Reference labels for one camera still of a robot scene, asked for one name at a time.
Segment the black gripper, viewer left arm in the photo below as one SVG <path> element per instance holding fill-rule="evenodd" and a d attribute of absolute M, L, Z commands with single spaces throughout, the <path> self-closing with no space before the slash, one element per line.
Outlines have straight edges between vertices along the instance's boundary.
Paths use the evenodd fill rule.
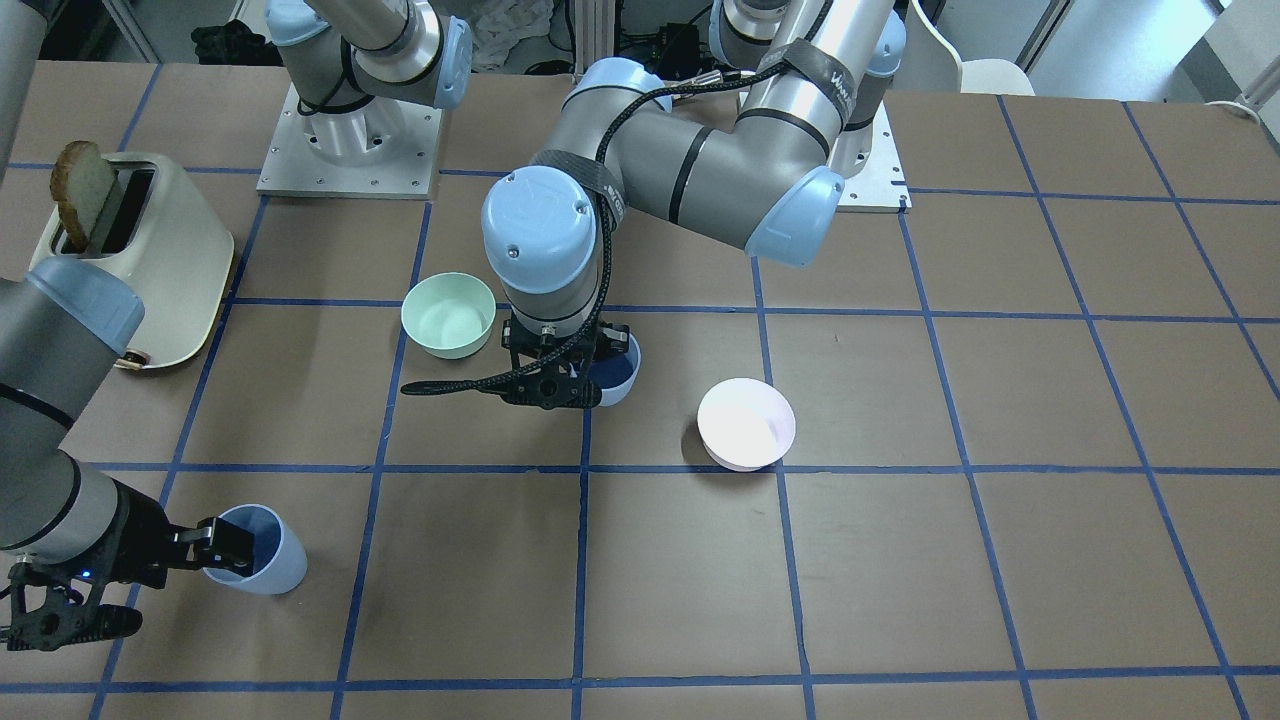
<path fill-rule="evenodd" d="M 50 652 L 69 644 L 114 641 L 134 634 L 142 614 L 102 602 L 111 583 L 164 588 L 172 569 L 218 569 L 252 575 L 255 536 L 225 518 L 197 527 L 168 521 L 163 507 L 119 482 L 105 534 L 84 552 L 60 562 L 27 555 L 8 573 L 3 598 L 10 619 L 3 648 Z"/>

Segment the black gripper, viewer right arm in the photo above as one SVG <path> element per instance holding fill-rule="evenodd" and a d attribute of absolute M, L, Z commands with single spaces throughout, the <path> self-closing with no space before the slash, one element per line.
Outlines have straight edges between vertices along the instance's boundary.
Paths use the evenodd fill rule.
<path fill-rule="evenodd" d="M 540 409 L 596 407 L 602 392 L 588 379 L 590 366 L 595 360 L 625 354 L 630 337 L 628 325 L 599 322 L 591 334 L 573 342 L 557 360 L 500 384 L 500 398 Z"/>

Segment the silver robot arm, viewer right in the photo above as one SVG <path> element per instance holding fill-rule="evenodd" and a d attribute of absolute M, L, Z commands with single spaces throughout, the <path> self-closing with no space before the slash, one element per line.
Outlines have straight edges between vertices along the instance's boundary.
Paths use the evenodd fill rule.
<path fill-rule="evenodd" d="M 790 266 L 812 263 L 846 178 L 836 143 L 876 114 L 900 59 L 891 1 L 718 1 L 710 23 L 736 79 L 668 86 L 621 56 L 590 65 L 541 150 L 481 210 L 511 306 L 511 368 L 404 395 L 476 389 L 507 404 L 595 407 L 594 363 L 622 356 L 600 319 L 627 210 Z"/>

